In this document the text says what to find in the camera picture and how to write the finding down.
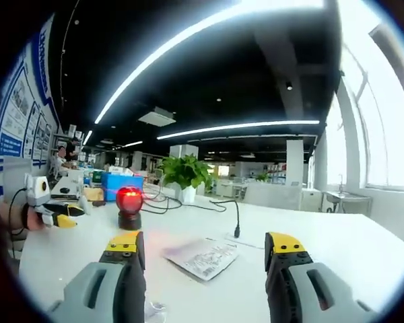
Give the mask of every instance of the white pot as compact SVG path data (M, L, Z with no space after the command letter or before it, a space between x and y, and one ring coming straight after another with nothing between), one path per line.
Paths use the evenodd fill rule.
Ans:
M192 186L186 187L184 190L180 190L179 200L182 204L193 204L195 202L196 188Z

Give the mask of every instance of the potted plant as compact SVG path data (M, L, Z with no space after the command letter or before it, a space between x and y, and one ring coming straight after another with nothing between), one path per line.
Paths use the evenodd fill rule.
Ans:
M266 182L268 180L268 173L262 173L256 176L256 180L259 182Z
M195 202L196 187L211 180L210 167L194 155L184 157L165 157L162 162L164 173L163 185L177 183L175 197L182 203Z

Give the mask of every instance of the white cabinet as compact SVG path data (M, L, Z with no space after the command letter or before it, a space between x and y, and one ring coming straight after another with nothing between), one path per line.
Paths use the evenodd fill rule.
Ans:
M301 211L320 212L323 193L311 188L302 189Z

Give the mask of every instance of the sink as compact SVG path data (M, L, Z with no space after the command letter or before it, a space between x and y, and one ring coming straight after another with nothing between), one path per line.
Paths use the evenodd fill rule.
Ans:
M337 204L340 202L362 202L367 201L369 198L348 192L325 192L326 198L329 202Z

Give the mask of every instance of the red warning lamp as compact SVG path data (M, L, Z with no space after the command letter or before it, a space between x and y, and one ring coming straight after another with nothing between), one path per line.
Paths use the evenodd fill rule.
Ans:
M119 207L119 226L125 230L141 229L142 192L134 186L126 186L116 193L116 205Z

